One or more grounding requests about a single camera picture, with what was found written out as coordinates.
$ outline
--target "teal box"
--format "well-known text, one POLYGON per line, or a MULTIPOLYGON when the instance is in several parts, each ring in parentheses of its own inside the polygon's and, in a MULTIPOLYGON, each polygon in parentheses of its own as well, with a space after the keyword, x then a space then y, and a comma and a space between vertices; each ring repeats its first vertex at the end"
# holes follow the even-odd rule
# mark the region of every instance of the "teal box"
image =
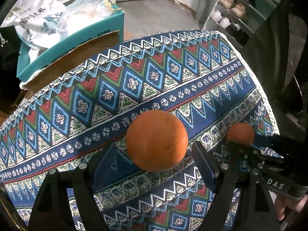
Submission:
MULTIPOLYGON (((113 4, 112 8, 117 9, 118 7, 113 4)), ((93 38, 97 38, 98 36, 117 30, 119 30, 119 43, 122 43, 124 31, 124 11, 122 9, 115 11, 113 16, 68 36, 63 41, 43 52, 32 63, 30 63, 28 55, 30 47, 22 42, 17 64, 17 78, 22 82, 26 82, 35 71, 49 66, 79 45, 93 38)))

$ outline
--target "large orange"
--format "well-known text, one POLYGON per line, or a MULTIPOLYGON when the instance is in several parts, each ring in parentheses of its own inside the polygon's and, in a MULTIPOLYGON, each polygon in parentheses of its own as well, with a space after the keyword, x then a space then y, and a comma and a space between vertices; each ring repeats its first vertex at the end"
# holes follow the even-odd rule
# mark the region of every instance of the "large orange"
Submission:
POLYGON ((131 160, 149 172, 161 172, 183 159, 188 135, 183 123, 163 110, 149 110, 130 124, 126 149, 131 160))
POLYGON ((251 146, 254 142, 254 130, 247 123, 237 122, 229 128, 226 138, 227 141, 251 146))

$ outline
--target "orange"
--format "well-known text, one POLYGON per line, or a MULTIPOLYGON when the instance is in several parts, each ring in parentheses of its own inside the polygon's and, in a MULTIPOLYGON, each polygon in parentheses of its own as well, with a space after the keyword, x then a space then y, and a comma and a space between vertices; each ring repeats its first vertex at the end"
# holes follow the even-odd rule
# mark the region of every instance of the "orange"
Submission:
POLYGON ((188 135, 183 123, 171 113, 149 110, 135 118, 126 134, 131 160, 149 172, 161 172, 179 164, 185 156, 188 135))
POLYGON ((254 130, 247 123, 237 122, 229 128, 226 138, 227 141, 232 140, 246 146, 251 146, 254 142, 254 130))

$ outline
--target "beige shoe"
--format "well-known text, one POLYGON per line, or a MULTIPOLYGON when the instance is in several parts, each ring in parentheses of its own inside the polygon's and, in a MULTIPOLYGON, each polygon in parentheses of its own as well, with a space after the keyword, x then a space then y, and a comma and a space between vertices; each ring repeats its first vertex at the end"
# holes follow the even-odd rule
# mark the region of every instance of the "beige shoe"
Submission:
POLYGON ((235 14, 238 18, 243 18, 245 15, 245 6, 241 3, 238 3, 234 8, 231 9, 231 12, 233 12, 233 14, 235 14))
POLYGON ((233 0, 220 0, 219 2, 227 9, 230 9, 233 4, 233 0))

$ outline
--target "blue patterned tablecloth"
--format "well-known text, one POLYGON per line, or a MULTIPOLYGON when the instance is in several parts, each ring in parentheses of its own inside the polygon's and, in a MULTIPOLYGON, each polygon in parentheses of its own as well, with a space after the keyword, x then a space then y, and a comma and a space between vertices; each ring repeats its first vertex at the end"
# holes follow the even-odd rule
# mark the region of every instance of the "blue patterned tablecloth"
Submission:
MULTIPOLYGON (((111 172, 104 184, 93 185, 110 228, 191 231, 214 197, 191 157, 191 144, 200 140, 220 161, 247 171, 247 161, 232 160, 224 147, 227 129, 238 121, 260 134, 278 133, 263 89, 225 36, 204 30, 160 33, 102 51, 18 108, 0 129, 0 174, 27 223, 49 169, 75 169, 115 142, 111 172), (189 137, 179 166, 163 173, 139 169, 125 149, 129 124, 155 109, 178 117, 189 137)), ((232 226, 239 195, 235 190, 224 230, 232 226)), ((76 228, 83 230, 70 189, 68 197, 76 228)))

